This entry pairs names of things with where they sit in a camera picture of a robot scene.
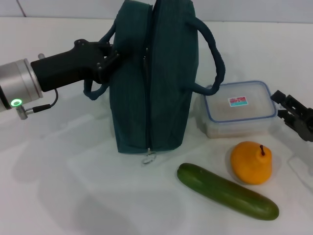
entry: green lunch bag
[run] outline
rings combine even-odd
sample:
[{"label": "green lunch bag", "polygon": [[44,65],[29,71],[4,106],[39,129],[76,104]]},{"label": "green lunch bag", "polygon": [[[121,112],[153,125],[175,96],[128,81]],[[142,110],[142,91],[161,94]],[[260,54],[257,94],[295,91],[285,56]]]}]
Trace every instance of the green lunch bag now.
[{"label": "green lunch bag", "polygon": [[[216,66],[211,89],[195,83],[198,31],[207,41]],[[190,0],[124,1],[112,28],[100,40],[113,50],[130,48],[108,84],[84,94],[95,100],[110,87],[116,143],[121,153],[167,151],[182,143],[192,92],[213,95],[224,80],[225,65],[208,27],[195,16]]]}]

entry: container lid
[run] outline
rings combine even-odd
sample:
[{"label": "container lid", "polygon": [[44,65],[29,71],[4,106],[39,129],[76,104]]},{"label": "container lid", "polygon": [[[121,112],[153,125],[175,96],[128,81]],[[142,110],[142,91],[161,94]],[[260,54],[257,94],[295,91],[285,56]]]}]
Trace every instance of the container lid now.
[{"label": "container lid", "polygon": [[222,84],[215,95],[204,96],[204,101],[210,120],[216,123],[272,118],[277,115],[269,89],[261,81]]}]

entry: cucumber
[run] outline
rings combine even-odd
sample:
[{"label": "cucumber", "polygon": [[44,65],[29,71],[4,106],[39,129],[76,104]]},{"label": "cucumber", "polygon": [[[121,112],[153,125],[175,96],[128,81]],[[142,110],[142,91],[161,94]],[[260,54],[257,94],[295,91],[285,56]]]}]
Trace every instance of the cucumber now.
[{"label": "cucumber", "polygon": [[277,205],[267,197],[224,179],[200,166],[183,163],[177,170],[179,180],[202,194],[238,212],[260,220],[274,220]]}]

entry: white wall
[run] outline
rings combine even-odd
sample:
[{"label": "white wall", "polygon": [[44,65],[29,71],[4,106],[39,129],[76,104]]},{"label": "white wall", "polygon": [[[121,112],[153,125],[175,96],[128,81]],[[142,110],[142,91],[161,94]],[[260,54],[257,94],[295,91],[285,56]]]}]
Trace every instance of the white wall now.
[{"label": "white wall", "polygon": [[[115,18],[123,0],[19,0],[28,17]],[[155,0],[140,0],[153,4]],[[313,0],[193,0],[204,21],[313,23]],[[16,0],[0,0],[1,16],[21,15]]]}]

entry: cable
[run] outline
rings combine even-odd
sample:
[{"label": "cable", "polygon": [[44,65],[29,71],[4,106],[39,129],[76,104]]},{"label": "cable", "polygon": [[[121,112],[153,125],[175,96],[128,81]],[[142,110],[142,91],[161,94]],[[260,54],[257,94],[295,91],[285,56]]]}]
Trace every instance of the cable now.
[{"label": "cable", "polygon": [[59,93],[58,93],[57,89],[54,89],[54,91],[55,91],[55,99],[54,99],[52,104],[44,104],[44,105],[40,105],[40,106],[35,106],[33,108],[27,109],[26,111],[33,111],[34,113],[38,113],[38,112],[41,112],[43,110],[51,109],[59,99]]}]

